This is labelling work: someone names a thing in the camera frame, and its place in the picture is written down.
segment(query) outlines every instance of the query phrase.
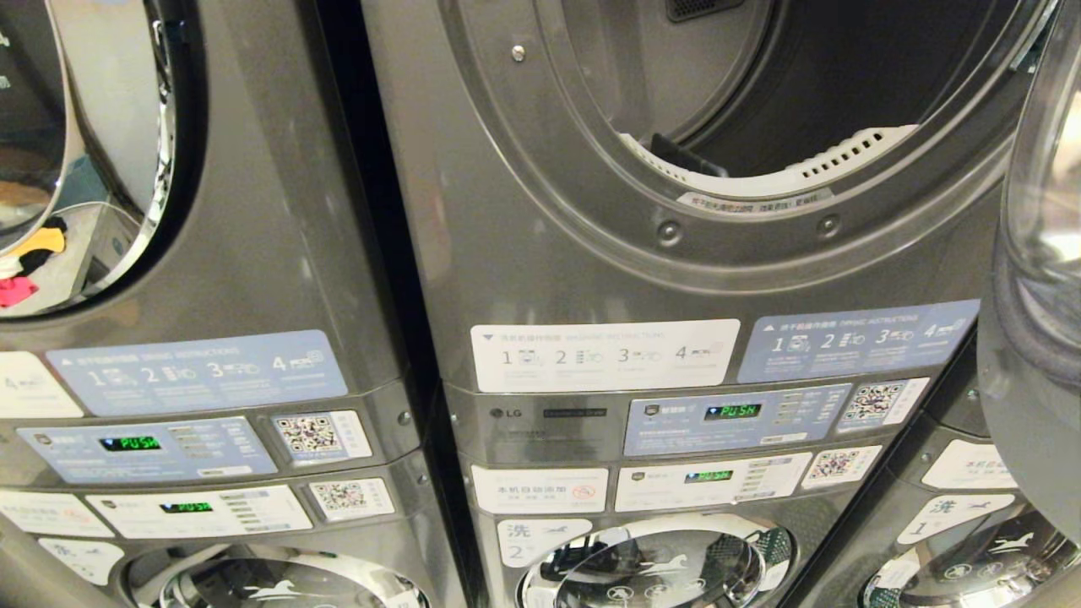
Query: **stacked washer dryer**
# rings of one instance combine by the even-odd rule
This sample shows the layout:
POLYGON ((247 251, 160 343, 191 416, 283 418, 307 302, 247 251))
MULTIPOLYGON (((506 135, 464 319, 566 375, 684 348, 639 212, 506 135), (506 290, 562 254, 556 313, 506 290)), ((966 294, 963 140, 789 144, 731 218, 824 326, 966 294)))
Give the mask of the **stacked washer dryer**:
POLYGON ((786 606, 1051 606, 1045 585, 1079 560, 991 442, 973 345, 786 606))
POLYGON ((976 316, 1047 3, 363 6, 491 604, 777 605, 976 316))
POLYGON ((0 584, 463 606, 313 8, 4 2, 0 32, 2 546, 69 569, 0 584))

